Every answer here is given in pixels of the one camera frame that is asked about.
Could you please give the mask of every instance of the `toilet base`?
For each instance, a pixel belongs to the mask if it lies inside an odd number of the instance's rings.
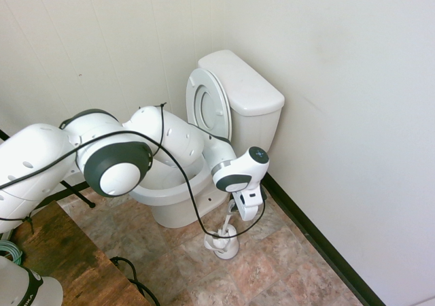
[[[199,216],[203,217],[221,205],[228,196],[229,193],[218,190],[212,181],[195,196]],[[151,206],[151,210],[157,223],[167,228],[181,228],[198,220],[191,199],[172,205]]]

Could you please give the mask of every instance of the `toilet tank lid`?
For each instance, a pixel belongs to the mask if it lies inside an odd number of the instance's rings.
[[[220,81],[230,107],[242,116],[259,116],[281,109],[284,96],[230,50],[217,51],[198,61]]]

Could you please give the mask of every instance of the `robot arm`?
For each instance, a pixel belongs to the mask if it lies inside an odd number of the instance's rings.
[[[99,194],[116,197],[130,192],[142,181],[153,157],[174,167],[173,160],[144,135],[155,142],[161,140],[181,167],[192,164],[202,154],[216,187],[233,193],[242,219],[251,220],[255,216],[262,203],[260,180],[268,168],[265,151],[250,148],[237,158],[229,141],[214,137],[169,112],[144,107],[124,124],[107,112],[92,109],[64,121],[61,129],[34,124],[1,144],[0,218],[25,218],[60,181],[78,171]],[[70,155],[49,169],[7,186],[66,153]],[[20,223],[0,220],[0,233]]]

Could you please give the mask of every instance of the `toilet lid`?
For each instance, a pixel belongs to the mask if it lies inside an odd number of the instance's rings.
[[[195,69],[186,89],[188,122],[215,136],[231,140],[230,104],[219,80],[205,69]]]

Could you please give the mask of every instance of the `tile floor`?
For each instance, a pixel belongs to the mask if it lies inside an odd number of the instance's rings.
[[[197,222],[165,228],[128,195],[82,193],[94,209],[74,195],[60,206],[106,255],[131,260],[162,306],[361,306],[270,196],[261,221],[239,237],[239,253],[225,261],[203,247]],[[226,208],[227,202],[203,217],[207,230],[223,225]],[[251,222],[233,216],[230,223],[240,232]],[[120,269],[133,277],[125,265]]]

